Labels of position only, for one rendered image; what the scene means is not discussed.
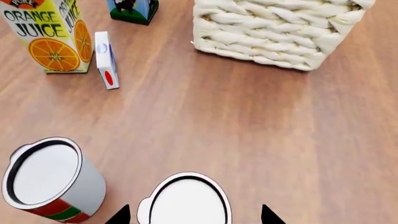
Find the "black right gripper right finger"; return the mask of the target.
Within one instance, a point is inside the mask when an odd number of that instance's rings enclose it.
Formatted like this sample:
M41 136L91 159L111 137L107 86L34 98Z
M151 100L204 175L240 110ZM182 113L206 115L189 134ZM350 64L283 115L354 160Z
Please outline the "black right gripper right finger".
M267 205L262 205L261 222L262 224L286 224Z

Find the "blue milk carton with cow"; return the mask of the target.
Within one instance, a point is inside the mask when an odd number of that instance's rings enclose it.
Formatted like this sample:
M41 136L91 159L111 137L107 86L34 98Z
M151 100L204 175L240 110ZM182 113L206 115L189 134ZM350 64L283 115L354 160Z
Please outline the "blue milk carton with cow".
M114 20L148 26L159 8L159 0L106 0Z

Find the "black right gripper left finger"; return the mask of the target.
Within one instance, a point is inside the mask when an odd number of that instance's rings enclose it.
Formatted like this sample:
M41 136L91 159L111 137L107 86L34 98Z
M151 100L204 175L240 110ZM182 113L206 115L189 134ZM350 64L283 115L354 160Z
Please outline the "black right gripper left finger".
M105 224L130 224L130 208L129 208L129 205L123 206Z

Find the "orange juice carton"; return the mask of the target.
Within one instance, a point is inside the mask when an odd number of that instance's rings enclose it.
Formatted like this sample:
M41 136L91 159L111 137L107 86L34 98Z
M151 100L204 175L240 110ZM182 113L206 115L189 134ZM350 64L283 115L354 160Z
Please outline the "orange juice carton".
M45 73L86 73L93 40L77 0L0 0L0 15Z

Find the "white woven basket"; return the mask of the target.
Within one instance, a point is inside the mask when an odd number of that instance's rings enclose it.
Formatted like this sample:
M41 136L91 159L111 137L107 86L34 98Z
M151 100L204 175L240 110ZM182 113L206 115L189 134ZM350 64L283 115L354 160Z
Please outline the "white woven basket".
M194 0L201 52L311 71L342 43L376 0Z

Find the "grey can with red-green band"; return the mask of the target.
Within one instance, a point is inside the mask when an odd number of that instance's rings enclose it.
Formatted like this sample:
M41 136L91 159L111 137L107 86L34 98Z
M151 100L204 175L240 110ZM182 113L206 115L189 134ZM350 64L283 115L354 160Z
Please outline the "grey can with red-green band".
M60 223L83 223L102 205L106 181L75 141L45 138L9 158L1 184L11 206Z

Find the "small white box red oval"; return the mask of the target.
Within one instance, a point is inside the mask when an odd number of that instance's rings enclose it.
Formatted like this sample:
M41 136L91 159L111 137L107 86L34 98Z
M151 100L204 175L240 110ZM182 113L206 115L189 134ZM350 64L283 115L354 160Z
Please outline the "small white box red oval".
M113 48L107 31L95 32L96 67L107 90L118 89L118 73Z

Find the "white-lidded soup can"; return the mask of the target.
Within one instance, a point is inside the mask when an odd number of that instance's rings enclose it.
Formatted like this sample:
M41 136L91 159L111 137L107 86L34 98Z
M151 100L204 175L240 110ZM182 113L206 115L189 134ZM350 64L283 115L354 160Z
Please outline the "white-lidded soup can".
M160 182L139 203L139 224L233 224L229 199L207 175L181 172Z

